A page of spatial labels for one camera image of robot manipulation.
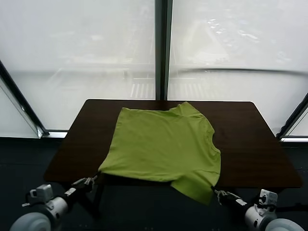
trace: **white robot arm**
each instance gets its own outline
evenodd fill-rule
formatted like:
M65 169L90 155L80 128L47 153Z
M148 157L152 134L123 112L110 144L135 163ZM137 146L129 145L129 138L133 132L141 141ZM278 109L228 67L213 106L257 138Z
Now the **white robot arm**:
M93 178L82 178L61 196L53 196L51 185L43 184L26 194L26 206L35 206L38 212L28 213L15 221L10 231L59 231L63 216L68 213L82 193L92 191Z
M277 218L275 213L278 195L262 189L256 203L249 204L241 197L212 187L220 205L226 205L244 216L246 225L251 231L304 231L291 220Z

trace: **t-shirt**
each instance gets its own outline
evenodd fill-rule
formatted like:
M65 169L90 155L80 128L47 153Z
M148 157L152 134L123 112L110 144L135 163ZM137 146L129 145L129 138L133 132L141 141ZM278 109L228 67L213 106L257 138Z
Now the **t-shirt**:
M188 102L169 111L122 108L108 156L99 171L171 181L184 195L208 204L220 175L214 129Z

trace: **dark floor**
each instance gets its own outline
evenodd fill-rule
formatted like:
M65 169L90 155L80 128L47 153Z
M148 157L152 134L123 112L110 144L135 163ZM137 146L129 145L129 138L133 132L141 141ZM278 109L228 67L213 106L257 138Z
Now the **dark floor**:
M8 230L21 215L29 212L22 208L25 193L44 183L43 174L56 153L60 140L0 139L0 229ZM308 204L308 147L284 147L304 186L287 189L279 195L278 206ZM62 188L52 184L56 194ZM241 189L244 199L257 194L257 190ZM219 206L215 198L204 206L182 195L171 187L106 186L100 204L102 218L94 221L76 204L63 221L63 230L113 231L170 231L170 230L247 230L244 223ZM279 213L308 231L307 212Z

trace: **frosted window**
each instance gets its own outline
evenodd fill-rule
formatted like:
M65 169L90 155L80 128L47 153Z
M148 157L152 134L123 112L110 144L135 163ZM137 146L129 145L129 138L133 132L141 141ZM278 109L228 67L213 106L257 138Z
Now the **frosted window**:
M287 135L308 137L308 109L301 115L298 121L291 127Z
M154 99L154 0L1 0L0 59L47 129L86 99Z
M37 138L0 87L0 137Z
M308 71L308 2L173 1L169 100L252 101L274 134L307 94L308 78L202 68Z

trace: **wooden table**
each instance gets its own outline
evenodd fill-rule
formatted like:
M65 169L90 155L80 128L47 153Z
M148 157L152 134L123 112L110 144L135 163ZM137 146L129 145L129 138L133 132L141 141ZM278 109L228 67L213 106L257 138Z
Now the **wooden table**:
M58 153L45 172L46 181L71 183L93 176L106 158L122 107L168 110L179 101L87 100ZM221 150L217 186L226 188L284 189L302 186L261 114L251 102L189 102L212 124L214 145ZM121 177L109 184L157 185Z

